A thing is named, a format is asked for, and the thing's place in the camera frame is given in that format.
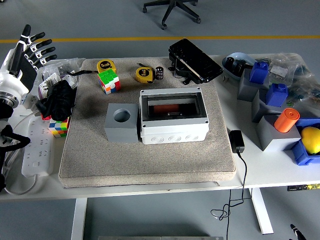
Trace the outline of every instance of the robot finger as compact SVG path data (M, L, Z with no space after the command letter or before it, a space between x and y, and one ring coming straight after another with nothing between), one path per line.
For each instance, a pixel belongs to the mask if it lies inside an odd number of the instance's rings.
M51 56L47 56L47 57L44 57L44 58L41 58L39 59L38 61L36 61L34 64L33 64L33 68L35 70L38 70L39 68L41 68L44 64L46 64L47 62L51 61L51 60L54 60L57 58L57 55L51 55Z
M41 51L34 52L34 53L28 58L28 61L29 61L29 63L31 63L31 65L33 65L34 63L36 63L36 61L37 61L38 59L42 58L45 54L48 54L48 53L53 52L54 50L56 50L56 48L53 46L53 47L49 47L49 48L44 49L44 50L41 50Z
M25 25L20 40L16 44L15 51L9 67L10 74L14 75L15 77L17 77L20 72L20 64L24 55L24 51L27 49L27 42L30 36L30 32L31 26L28 24Z
M39 43L36 43L36 44L33 44L32 46L30 46L24 53L24 56L28 59L29 57L31 57L32 53L34 53L35 51L37 51L38 49L44 47L44 46L47 46L49 44L52 43L52 40L51 39L48 39L48 40L45 40L45 41L42 41L42 42L39 42Z
M28 43L27 45L31 45L34 41L38 40L38 39L42 39L46 34L44 32L38 33L36 35L33 35L31 37L29 37L28 39Z

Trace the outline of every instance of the rubik's cube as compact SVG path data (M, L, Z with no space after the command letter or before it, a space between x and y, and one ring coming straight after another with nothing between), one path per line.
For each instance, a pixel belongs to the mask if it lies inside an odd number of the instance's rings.
M55 121L50 119L49 130L56 138L67 136L70 117L64 121Z
M120 81L112 69L98 74L100 86L105 94L114 93L120 90Z

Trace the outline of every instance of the gray floor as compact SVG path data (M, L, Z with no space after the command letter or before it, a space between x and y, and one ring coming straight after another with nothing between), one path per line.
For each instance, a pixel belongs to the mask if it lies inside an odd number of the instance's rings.
M59 59L168 56L168 47L177 41L170 37L193 36L192 41L208 55L297 53L320 80L318 0L200 0L197 6L187 4L200 15L201 24L174 9L165 31L160 25L166 8L150 7L144 14L144 2L0 2L0 62L16 45L14 40L25 24L29 24L32 34L43 31L46 38L53 39L51 45L56 47ZM125 39L110 41L115 37ZM90 39L76 41L78 38ZM93 41L94 38L108 40ZM253 204L246 200L231 209L230 240L295 239L290 224L300 228L308 240L320 239L319 190L287 192L285 187L274 187L261 192L274 234L260 234ZM233 191L232 196L239 195L238 190ZM84 239L125 235L225 237L227 220L215 219L210 210L222 208L228 196L229 191L204 191L89 199ZM0 203L0 240L70 239L74 207L73 199Z

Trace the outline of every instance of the gray plastic block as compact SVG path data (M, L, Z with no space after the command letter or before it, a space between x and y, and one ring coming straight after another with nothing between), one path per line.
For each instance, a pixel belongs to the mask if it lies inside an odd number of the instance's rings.
M238 97L239 100L244 100L247 102L252 102L259 89L269 89L269 77L267 76L263 84L258 84L250 82L250 72L251 69L245 69L238 87Z
M286 108L286 101L281 107L270 106L266 104L266 94L268 90L259 89L251 104L251 120L253 123L259 123L264 115L281 114Z
M104 130L109 142L137 143L139 105L135 103L109 103Z
M290 150L301 139L296 125L286 133L275 129L274 124L277 119L278 115L266 115L261 118L256 126L256 133L261 143L262 151Z

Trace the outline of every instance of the tape measure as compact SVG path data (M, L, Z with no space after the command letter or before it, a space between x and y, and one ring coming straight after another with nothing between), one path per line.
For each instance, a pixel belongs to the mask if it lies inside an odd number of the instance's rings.
M142 84L152 84L155 80L155 70L141 63L139 65L141 67L135 71L135 80Z
M96 68L98 69L99 73L102 73L102 72L107 71L109 69L112 69L115 74L117 73L115 63L113 61L111 61L110 59L103 59L103 60L99 61L96 65Z

